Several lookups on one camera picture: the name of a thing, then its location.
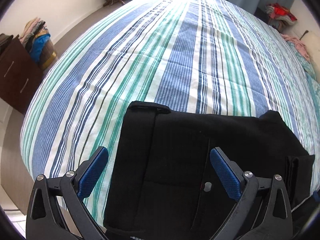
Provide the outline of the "black pants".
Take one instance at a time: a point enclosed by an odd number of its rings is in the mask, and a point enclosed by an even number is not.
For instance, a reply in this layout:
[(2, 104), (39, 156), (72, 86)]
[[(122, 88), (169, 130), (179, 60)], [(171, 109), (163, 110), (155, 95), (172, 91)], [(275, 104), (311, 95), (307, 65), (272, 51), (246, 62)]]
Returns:
[(111, 239), (213, 239), (235, 200), (210, 163), (221, 148), (256, 177), (283, 178), (293, 236), (317, 205), (310, 193), (313, 155), (280, 114), (238, 117), (183, 113), (135, 101), (125, 113), (103, 225)]

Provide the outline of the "teal floral pillow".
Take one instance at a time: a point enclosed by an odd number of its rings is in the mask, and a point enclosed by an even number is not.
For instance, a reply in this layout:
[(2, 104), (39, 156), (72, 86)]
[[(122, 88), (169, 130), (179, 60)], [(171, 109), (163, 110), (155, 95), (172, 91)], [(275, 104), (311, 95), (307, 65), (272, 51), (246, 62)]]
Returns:
[(310, 94), (315, 106), (315, 110), (319, 113), (319, 83), (312, 78), (309, 73), (306, 73), (306, 78), (309, 85)]

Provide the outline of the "dark brown dresser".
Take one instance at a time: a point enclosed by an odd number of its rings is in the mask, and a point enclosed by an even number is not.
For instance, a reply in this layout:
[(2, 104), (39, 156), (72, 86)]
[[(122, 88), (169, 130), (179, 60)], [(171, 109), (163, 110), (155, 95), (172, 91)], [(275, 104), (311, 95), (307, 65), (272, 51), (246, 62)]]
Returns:
[(42, 82), (43, 72), (17, 37), (1, 54), (1, 99), (25, 115)]

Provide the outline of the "striped blue green bed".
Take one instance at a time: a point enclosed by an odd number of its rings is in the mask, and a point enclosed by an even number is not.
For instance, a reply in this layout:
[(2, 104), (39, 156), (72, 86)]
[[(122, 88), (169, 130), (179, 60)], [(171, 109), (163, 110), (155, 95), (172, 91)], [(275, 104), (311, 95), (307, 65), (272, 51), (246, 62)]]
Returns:
[(306, 72), (271, 26), (225, 0), (133, 0), (82, 34), (44, 78), (21, 130), (33, 178), (75, 170), (99, 146), (110, 161), (85, 199), (102, 224), (127, 107), (259, 117), (278, 111), (319, 157)]

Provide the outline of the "colourful clothes pile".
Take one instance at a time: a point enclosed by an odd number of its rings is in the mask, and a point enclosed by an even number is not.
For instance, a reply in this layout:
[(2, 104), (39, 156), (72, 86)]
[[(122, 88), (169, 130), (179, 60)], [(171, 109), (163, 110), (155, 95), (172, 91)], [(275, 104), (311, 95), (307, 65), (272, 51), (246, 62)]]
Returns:
[(57, 61), (57, 52), (46, 22), (39, 17), (25, 25), (19, 41), (41, 70), (47, 70)]

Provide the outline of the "pink garment on bed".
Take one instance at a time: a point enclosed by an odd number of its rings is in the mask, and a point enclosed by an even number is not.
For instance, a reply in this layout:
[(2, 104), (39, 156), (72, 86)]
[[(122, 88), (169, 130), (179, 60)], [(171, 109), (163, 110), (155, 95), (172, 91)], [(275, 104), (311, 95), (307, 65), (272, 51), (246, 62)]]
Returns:
[(281, 37), (289, 44), (289, 47), (293, 49), (297, 58), (310, 63), (310, 56), (306, 50), (306, 45), (301, 40), (286, 34), (281, 34)]

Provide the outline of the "cream padded headboard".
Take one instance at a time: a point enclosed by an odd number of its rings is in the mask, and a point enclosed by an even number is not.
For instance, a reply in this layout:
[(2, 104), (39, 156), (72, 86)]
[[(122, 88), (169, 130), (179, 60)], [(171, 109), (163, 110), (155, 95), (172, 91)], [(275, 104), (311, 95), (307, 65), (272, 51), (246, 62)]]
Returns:
[(313, 70), (315, 71), (316, 80), (319, 82), (320, 75), (320, 40), (319, 36), (315, 33), (308, 31), (301, 38), (301, 41), (306, 46), (306, 51), (310, 57), (310, 62), (313, 66)]

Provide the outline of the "olive cloth on dresser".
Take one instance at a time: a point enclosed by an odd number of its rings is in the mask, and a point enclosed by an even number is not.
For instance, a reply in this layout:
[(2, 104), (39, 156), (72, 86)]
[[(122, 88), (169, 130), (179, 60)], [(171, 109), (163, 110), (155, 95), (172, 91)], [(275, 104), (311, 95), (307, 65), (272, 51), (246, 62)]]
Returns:
[(13, 35), (0, 34), (0, 55), (5, 51), (12, 39)]

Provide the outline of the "red clothes pile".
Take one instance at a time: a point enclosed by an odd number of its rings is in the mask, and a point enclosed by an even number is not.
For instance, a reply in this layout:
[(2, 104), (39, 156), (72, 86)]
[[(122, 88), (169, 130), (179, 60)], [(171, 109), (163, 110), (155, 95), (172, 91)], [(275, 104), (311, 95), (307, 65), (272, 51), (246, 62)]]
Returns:
[(265, 12), (268, 15), (268, 25), (274, 27), (279, 32), (286, 27), (295, 25), (298, 21), (289, 9), (278, 3), (268, 4), (265, 7)]

